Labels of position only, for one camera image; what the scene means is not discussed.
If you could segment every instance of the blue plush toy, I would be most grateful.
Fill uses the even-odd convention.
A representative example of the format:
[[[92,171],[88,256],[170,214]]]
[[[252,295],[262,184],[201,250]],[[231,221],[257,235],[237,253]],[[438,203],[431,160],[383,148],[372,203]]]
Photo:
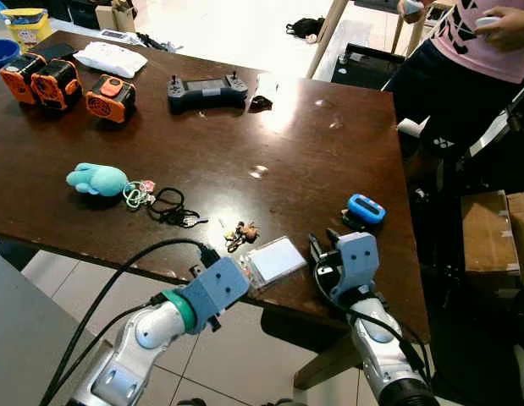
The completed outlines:
[[[80,163],[66,177],[66,182],[80,193],[115,196],[121,193],[128,183],[126,174],[116,167],[106,167],[94,163]]]

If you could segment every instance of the black pants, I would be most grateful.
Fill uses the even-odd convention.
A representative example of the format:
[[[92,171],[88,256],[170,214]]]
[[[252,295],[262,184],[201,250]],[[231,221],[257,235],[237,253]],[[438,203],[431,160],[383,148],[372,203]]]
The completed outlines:
[[[391,78],[397,122],[421,123],[422,146],[440,157],[458,157],[510,104],[521,85],[479,74],[449,60],[425,41]]]

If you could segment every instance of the orange device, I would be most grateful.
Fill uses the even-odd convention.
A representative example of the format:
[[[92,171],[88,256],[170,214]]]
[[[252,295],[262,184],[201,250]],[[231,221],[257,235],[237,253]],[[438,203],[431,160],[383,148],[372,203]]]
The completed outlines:
[[[95,116],[123,123],[135,109],[135,87],[103,74],[86,93],[86,108]]]
[[[0,69],[0,76],[19,102],[36,104],[36,95],[30,88],[32,74],[46,64],[44,57],[35,53],[24,53]]]
[[[83,96],[75,65],[62,59],[53,59],[39,72],[32,74],[30,87],[43,106],[58,110],[72,107]]]

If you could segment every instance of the black backpack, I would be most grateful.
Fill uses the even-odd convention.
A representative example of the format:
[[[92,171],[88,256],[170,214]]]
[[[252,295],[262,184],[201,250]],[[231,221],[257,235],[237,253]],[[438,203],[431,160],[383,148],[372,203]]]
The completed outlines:
[[[316,34],[322,29],[324,19],[300,19],[295,24],[286,25],[286,34],[306,38],[310,34]]]

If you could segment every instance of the yellow container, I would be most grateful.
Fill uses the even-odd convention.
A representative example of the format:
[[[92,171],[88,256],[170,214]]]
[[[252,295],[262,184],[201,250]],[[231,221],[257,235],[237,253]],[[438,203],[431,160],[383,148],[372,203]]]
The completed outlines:
[[[35,44],[45,40],[51,35],[51,26],[47,11],[43,8],[10,8],[3,10],[2,15],[13,21],[7,24],[11,35],[21,47],[21,52],[26,52]],[[35,18],[41,14],[41,18],[34,24],[15,24],[14,21],[20,18]]]

